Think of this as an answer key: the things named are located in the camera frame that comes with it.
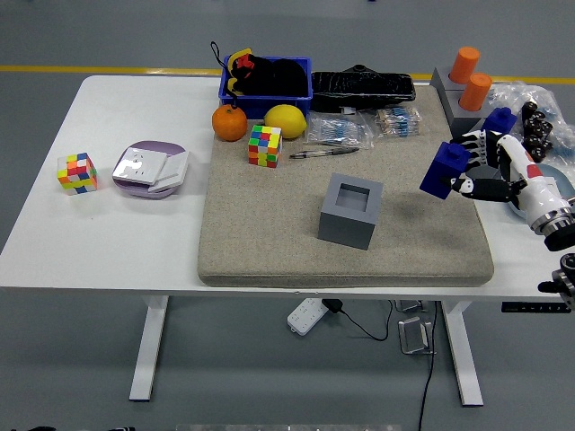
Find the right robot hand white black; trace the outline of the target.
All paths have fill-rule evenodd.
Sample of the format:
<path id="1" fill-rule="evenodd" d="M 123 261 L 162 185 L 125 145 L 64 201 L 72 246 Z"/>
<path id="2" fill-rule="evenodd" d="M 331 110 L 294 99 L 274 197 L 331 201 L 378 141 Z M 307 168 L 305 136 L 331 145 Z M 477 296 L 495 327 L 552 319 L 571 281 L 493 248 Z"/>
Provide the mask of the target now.
<path id="1" fill-rule="evenodd" d="M 450 180 L 452 190 L 466 198 L 492 202 L 509 202 L 522 211 L 530 228 L 542 233 L 557 224 L 574 224 L 571 205 L 552 191 L 539 166 L 515 137 L 490 130 L 476 130 L 455 137 L 471 154 L 465 170 L 489 166 L 500 171 L 498 179 L 472 179 L 463 174 Z"/>

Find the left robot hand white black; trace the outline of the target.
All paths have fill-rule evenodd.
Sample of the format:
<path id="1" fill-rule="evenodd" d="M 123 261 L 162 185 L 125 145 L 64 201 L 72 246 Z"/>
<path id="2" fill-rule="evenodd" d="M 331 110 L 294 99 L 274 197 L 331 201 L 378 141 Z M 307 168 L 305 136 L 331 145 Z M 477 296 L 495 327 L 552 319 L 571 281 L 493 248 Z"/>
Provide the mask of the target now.
<path id="1" fill-rule="evenodd" d="M 132 426 L 125 426 L 125 427 L 72 427 L 72 428 L 58 428 L 52 426 L 36 426 L 36 427 L 27 427 L 27 428 L 9 428 L 10 431 L 136 431 L 137 429 Z"/>

